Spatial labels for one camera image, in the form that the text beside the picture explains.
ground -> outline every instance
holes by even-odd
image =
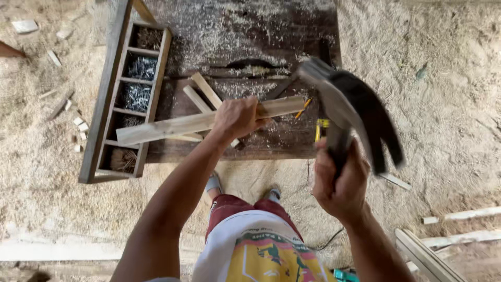
[[[1,241],[121,247],[176,166],[148,164],[140,179],[77,184],[83,154],[73,152],[68,137],[78,134],[74,113],[46,121],[64,92],[74,88],[73,100],[90,122],[115,7],[116,2],[94,0],[0,3],[0,39],[28,56],[0,58]],[[423,226],[420,218],[501,201],[501,4],[345,0],[338,14],[343,67],[376,90],[407,158],[402,170],[390,170],[410,183],[411,191],[369,179],[367,201],[388,236],[394,241],[395,228],[408,228],[420,238],[500,228],[500,217],[432,226]],[[39,30],[15,34],[10,21],[22,19],[35,19]],[[74,28],[67,40],[55,35],[61,27]],[[47,50],[54,50],[62,67],[49,60]],[[53,89],[58,91],[40,98]],[[341,225],[309,194],[312,164],[220,162],[216,171],[227,193],[249,202],[270,186],[280,187],[282,203],[306,245],[320,246]],[[183,230],[180,253],[186,278],[203,248],[208,211],[209,204],[201,200]],[[447,261],[469,281],[501,277],[499,242],[455,250]],[[329,267],[353,265],[345,233],[318,255]],[[114,264],[3,263],[0,280],[26,280],[37,265],[55,280],[108,280]]]

hammer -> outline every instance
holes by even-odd
[[[317,87],[325,114],[329,118],[327,148],[338,168],[346,163],[350,130],[354,128],[375,175],[387,172],[382,142],[386,143],[396,168],[405,165],[404,154],[388,113],[375,92],[347,71],[336,71],[318,58],[305,61],[297,76]]]

printed graphic on shirt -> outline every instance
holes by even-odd
[[[226,281],[336,281],[297,238],[246,232],[236,240]]]

workbench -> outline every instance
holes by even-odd
[[[268,92],[284,82],[311,56],[319,55],[319,40],[328,40],[332,64],[341,66],[337,11],[334,1],[145,1],[157,21],[174,33],[155,120],[200,113],[183,92],[196,84],[200,72],[222,99]],[[260,61],[241,61],[259,59]],[[265,128],[240,138],[243,148],[229,147],[225,160],[313,158],[319,99],[301,81],[281,97],[301,95],[312,102],[300,116],[277,117]],[[194,142],[163,139],[150,143],[147,162],[176,162]]]

compartment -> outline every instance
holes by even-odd
[[[134,173],[138,150],[105,145],[101,170],[112,170],[122,173]]]
[[[162,36],[163,30],[134,25],[129,46],[148,50],[160,50]]]
[[[122,76],[153,81],[155,79],[157,62],[158,58],[153,55],[145,56],[134,52],[127,52]]]
[[[132,114],[124,114],[120,112],[113,112],[110,119],[110,125],[106,134],[106,140],[117,140],[116,130],[124,127],[131,127],[143,124],[145,117],[136,116]]]
[[[120,82],[115,107],[146,113],[151,96],[151,85]]]

